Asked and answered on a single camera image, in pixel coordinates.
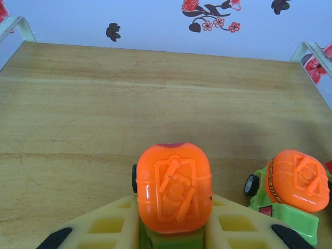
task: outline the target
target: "wooden shelf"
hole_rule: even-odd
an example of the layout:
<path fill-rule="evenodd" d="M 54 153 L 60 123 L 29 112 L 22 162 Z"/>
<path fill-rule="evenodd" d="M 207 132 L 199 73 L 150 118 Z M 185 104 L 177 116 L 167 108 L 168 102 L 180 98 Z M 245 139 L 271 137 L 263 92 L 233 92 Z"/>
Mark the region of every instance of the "wooden shelf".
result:
<path fill-rule="evenodd" d="M 332 157 L 332 112 L 297 63 L 25 42 L 0 88 L 3 248 L 131 193 L 155 143 L 200 146 L 214 192 L 247 206 L 248 175 L 281 150 Z M 317 248 L 332 247 L 331 214 Z"/>

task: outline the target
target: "red flower pattern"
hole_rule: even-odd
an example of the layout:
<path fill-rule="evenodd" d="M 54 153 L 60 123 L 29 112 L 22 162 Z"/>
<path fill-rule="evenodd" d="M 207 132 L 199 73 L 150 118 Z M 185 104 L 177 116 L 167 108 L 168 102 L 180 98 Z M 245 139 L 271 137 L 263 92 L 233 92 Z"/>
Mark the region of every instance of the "red flower pattern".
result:
<path fill-rule="evenodd" d="M 204 31 L 211 31 L 213 24 L 210 21 L 205 21 L 205 23 L 202 24 Z"/>
<path fill-rule="evenodd" d="M 332 43 L 323 48 L 323 51 L 326 53 L 327 57 L 332 60 Z M 305 69 L 316 85 L 320 82 L 321 76 L 326 74 L 326 71 L 322 68 L 315 56 L 310 57 L 305 65 Z"/>
<path fill-rule="evenodd" d="M 0 0 L 0 22 L 9 16 L 8 10 L 4 4 L 4 0 Z"/>
<path fill-rule="evenodd" d="M 234 32 L 236 32 L 236 31 L 239 31 L 239 30 L 240 30 L 240 25 L 241 25 L 241 24 L 239 24 L 239 23 L 237 23 L 237 22 L 232 22 L 232 24 L 228 27 L 228 29 L 229 29 L 232 33 L 234 33 Z"/>
<path fill-rule="evenodd" d="M 215 27 L 222 27 L 224 26 L 224 18 L 217 17 L 216 20 L 213 21 Z"/>
<path fill-rule="evenodd" d="M 182 4 L 183 11 L 194 11 L 199 5 L 198 0 L 184 0 Z"/>
<path fill-rule="evenodd" d="M 236 11 L 241 10 L 240 0 L 230 0 L 229 4 L 232 6 L 232 9 L 235 9 Z"/>

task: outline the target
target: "flower decal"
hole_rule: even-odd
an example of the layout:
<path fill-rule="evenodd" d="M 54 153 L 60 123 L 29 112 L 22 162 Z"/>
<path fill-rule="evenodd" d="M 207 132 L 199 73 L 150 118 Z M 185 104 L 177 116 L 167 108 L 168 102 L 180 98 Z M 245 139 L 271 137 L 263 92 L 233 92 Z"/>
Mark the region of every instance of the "flower decal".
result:
<path fill-rule="evenodd" d="M 121 38 L 117 33 L 120 30 L 120 26 L 117 23 L 110 23 L 106 29 L 106 36 L 109 37 L 112 41 L 116 42 L 116 39 Z"/>
<path fill-rule="evenodd" d="M 240 24 L 237 22 L 232 22 L 232 24 L 228 28 L 232 33 L 234 33 L 240 30 Z"/>
<path fill-rule="evenodd" d="M 182 4 L 183 11 L 194 11 L 199 5 L 198 0 L 185 0 Z"/>
<path fill-rule="evenodd" d="M 326 53 L 327 57 L 332 60 L 332 43 L 323 48 L 323 51 Z M 305 55 L 301 63 L 305 66 L 306 71 L 316 85 L 320 82 L 321 76 L 326 74 L 325 69 L 312 54 Z"/>
<path fill-rule="evenodd" d="M 0 22 L 9 16 L 8 10 L 4 4 L 4 0 L 0 0 Z"/>
<path fill-rule="evenodd" d="M 205 23 L 203 23 L 202 26 L 204 31 L 211 31 L 213 24 L 210 23 L 210 21 L 205 21 Z"/>
<path fill-rule="evenodd" d="M 219 30 L 237 32 L 240 30 L 240 24 L 237 22 L 232 22 L 228 29 L 224 28 L 225 17 L 231 15 L 222 13 L 222 10 L 227 8 L 239 11 L 241 9 L 240 0 L 227 0 L 222 5 L 205 4 L 203 7 L 199 5 L 198 0 L 185 0 L 182 4 L 182 13 L 193 18 L 189 25 L 189 30 L 192 32 L 200 33 L 202 27 L 204 31 L 211 31 L 213 26 L 220 28 Z"/>
<path fill-rule="evenodd" d="M 213 21 L 215 27 L 222 27 L 224 26 L 225 19 L 217 17 L 216 20 Z"/>
<path fill-rule="evenodd" d="M 232 8 L 235 9 L 236 11 L 240 11 L 241 10 L 240 0 L 227 0 L 223 2 L 221 8 L 222 9 Z"/>
<path fill-rule="evenodd" d="M 279 15 L 282 10 L 289 9 L 289 3 L 287 1 L 290 0 L 274 0 L 272 2 L 271 8 L 276 15 Z"/>

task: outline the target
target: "black plastic tire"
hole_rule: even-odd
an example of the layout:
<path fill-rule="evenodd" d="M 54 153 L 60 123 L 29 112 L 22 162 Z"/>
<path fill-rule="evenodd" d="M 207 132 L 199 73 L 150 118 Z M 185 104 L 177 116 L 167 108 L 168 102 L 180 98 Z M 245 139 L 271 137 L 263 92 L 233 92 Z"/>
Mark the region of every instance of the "black plastic tire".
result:
<path fill-rule="evenodd" d="M 332 202 L 332 182 L 328 181 L 328 188 L 330 189 L 330 202 Z"/>
<path fill-rule="evenodd" d="M 248 196 L 255 196 L 259 188 L 259 177 L 250 175 L 244 185 L 244 193 Z"/>
<path fill-rule="evenodd" d="M 134 164 L 133 169 L 131 170 L 131 185 L 133 186 L 134 193 L 137 193 L 136 168 L 137 164 Z"/>

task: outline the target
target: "orange plastic capsule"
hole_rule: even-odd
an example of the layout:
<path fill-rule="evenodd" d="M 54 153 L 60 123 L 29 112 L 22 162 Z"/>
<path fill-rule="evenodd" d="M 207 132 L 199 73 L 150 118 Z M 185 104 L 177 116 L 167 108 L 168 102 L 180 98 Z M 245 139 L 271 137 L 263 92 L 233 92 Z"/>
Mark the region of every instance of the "orange plastic capsule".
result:
<path fill-rule="evenodd" d="M 329 203 L 323 165 L 296 150 L 284 150 L 269 161 L 265 187 L 273 203 L 285 203 L 306 212 L 317 212 Z"/>
<path fill-rule="evenodd" d="M 209 219 L 209 160 L 190 143 L 157 144 L 137 164 L 137 202 L 143 223 L 158 233 L 194 231 Z"/>

